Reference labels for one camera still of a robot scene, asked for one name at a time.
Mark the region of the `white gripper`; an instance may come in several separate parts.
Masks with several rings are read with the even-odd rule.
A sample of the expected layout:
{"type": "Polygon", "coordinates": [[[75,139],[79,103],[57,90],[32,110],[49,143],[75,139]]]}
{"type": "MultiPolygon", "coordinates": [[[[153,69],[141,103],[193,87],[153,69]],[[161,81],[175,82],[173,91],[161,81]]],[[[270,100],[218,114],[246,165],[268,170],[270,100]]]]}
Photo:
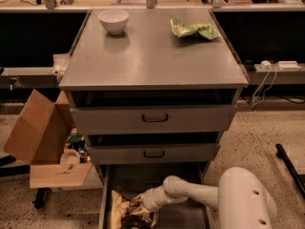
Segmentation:
{"type": "Polygon", "coordinates": [[[168,203],[168,195],[165,193],[164,188],[159,186],[137,195],[132,200],[134,202],[143,202],[143,206],[140,205],[132,209],[131,214],[133,216],[144,216],[166,205],[168,203]]]}

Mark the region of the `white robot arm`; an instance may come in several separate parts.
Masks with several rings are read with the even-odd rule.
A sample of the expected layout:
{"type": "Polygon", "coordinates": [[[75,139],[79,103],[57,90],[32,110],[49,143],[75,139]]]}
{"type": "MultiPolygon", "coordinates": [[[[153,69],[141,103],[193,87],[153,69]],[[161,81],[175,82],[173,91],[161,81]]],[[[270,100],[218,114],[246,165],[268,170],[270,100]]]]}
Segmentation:
{"type": "Polygon", "coordinates": [[[241,167],[226,170],[217,187],[168,176],[162,185],[133,199],[139,203],[133,213],[156,212],[188,198],[216,209],[221,229],[272,229],[277,214],[275,201],[265,186],[252,172],[241,167]]]}

